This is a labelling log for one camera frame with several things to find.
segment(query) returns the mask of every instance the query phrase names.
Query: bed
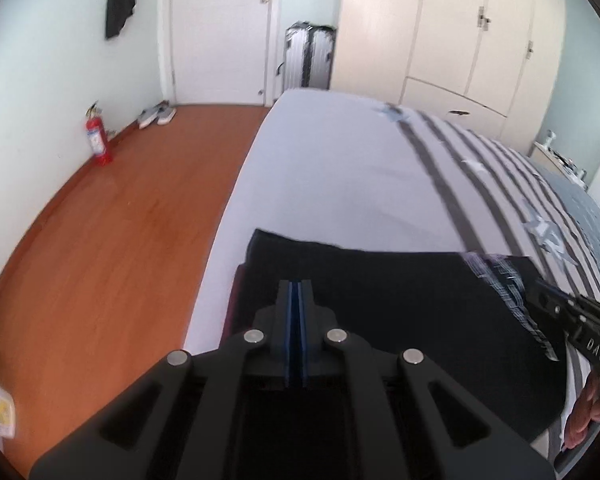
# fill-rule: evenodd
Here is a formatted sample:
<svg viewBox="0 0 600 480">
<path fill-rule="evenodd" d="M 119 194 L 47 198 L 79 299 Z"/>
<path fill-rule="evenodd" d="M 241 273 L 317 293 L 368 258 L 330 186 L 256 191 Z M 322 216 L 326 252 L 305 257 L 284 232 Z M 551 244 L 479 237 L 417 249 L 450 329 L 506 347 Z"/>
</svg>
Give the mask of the bed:
<svg viewBox="0 0 600 480">
<path fill-rule="evenodd" d="M 184 348 L 218 347 L 232 282 L 257 228 L 295 240 L 394 252 L 528 256 L 567 292 L 600 301 L 600 269 L 561 198 L 522 155 L 408 108 L 287 91 L 270 111 L 222 216 Z M 568 349 L 564 412 L 590 371 Z"/>
</svg>

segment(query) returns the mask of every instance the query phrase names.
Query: suitcase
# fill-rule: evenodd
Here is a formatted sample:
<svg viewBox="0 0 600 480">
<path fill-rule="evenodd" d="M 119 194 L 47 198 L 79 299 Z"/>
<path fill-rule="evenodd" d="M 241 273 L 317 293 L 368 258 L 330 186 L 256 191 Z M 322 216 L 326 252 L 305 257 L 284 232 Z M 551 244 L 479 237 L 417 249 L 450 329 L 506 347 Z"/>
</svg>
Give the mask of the suitcase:
<svg viewBox="0 0 600 480">
<path fill-rule="evenodd" d="M 297 22 L 286 30 L 283 91 L 289 88 L 321 88 L 327 90 L 331 79 L 331 63 L 335 29 Z"/>
</svg>

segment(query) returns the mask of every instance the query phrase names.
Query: pair of sneakers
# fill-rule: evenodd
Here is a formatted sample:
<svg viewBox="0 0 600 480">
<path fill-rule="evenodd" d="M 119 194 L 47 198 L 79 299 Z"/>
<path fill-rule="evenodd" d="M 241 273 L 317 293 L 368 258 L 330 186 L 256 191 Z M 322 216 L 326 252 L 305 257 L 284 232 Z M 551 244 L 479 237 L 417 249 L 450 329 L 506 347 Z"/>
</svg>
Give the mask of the pair of sneakers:
<svg viewBox="0 0 600 480">
<path fill-rule="evenodd" d="M 160 104 L 149 108 L 148 110 L 143 110 L 138 117 L 138 126 L 142 130 L 149 124 L 153 123 L 156 119 L 158 119 L 157 123 L 160 124 L 160 126 L 164 126 L 165 124 L 169 124 L 171 122 L 175 114 L 176 109 L 169 106 L 168 101 L 163 101 Z"/>
</svg>

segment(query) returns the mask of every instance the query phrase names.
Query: wooden floor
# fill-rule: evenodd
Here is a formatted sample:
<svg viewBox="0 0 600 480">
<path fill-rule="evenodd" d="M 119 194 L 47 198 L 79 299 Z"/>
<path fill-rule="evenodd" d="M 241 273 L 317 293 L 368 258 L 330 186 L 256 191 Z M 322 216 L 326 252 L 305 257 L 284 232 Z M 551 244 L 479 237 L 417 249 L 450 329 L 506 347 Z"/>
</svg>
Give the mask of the wooden floor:
<svg viewBox="0 0 600 480">
<path fill-rule="evenodd" d="M 91 168 L 0 294 L 5 444 L 34 461 L 183 341 L 208 253 L 266 108 L 179 108 Z"/>
</svg>

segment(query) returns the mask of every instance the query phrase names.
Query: fire extinguisher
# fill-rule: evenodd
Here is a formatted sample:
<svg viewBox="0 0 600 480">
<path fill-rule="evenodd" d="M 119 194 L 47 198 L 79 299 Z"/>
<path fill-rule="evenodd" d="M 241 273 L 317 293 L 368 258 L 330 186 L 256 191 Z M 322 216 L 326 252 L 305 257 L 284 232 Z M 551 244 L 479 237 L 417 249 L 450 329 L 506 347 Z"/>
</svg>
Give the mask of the fire extinguisher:
<svg viewBox="0 0 600 480">
<path fill-rule="evenodd" d="M 102 123 L 102 110 L 96 106 L 97 104 L 97 102 L 94 103 L 87 110 L 87 137 L 91 143 L 96 164 L 104 166 L 105 164 L 109 164 L 113 158 L 109 147 L 109 139 L 107 139 L 107 133 Z"/>
</svg>

